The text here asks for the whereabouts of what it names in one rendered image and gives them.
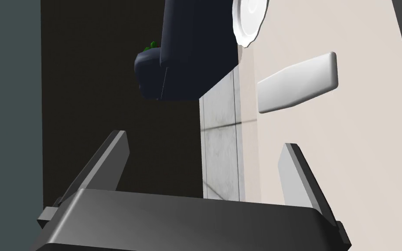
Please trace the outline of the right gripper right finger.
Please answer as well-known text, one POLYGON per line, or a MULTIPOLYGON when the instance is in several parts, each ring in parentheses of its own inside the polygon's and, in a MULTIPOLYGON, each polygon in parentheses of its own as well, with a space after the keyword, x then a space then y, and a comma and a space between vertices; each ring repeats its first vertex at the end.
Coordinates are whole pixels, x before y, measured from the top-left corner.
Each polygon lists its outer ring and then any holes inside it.
POLYGON ((331 207, 297 144, 284 143, 278 170, 286 205, 313 208, 337 226, 331 207))

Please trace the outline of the white flat bar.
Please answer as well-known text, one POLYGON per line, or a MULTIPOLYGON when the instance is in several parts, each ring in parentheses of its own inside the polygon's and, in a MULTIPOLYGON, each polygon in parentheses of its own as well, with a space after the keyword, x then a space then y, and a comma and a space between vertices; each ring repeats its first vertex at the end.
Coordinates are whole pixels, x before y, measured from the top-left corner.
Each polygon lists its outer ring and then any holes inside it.
POLYGON ((337 55, 329 52, 293 64, 258 82, 258 111, 263 114, 294 107, 337 87, 337 55))

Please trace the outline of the white plate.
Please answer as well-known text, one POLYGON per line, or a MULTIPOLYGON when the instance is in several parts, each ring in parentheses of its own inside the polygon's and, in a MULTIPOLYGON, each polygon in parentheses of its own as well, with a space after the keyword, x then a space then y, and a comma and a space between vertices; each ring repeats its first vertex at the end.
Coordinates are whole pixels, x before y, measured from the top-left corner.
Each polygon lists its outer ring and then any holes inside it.
POLYGON ((238 45, 247 48, 257 38, 269 0, 233 0, 232 26, 238 45))

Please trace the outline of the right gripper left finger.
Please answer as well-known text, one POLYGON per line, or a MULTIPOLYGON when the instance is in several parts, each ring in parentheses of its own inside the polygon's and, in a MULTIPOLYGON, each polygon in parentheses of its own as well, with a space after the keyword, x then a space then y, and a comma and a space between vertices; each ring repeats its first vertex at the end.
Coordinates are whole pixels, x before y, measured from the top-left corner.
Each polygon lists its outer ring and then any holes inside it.
POLYGON ((58 206, 79 189, 116 190, 129 158, 126 132, 113 130, 58 201, 58 206))

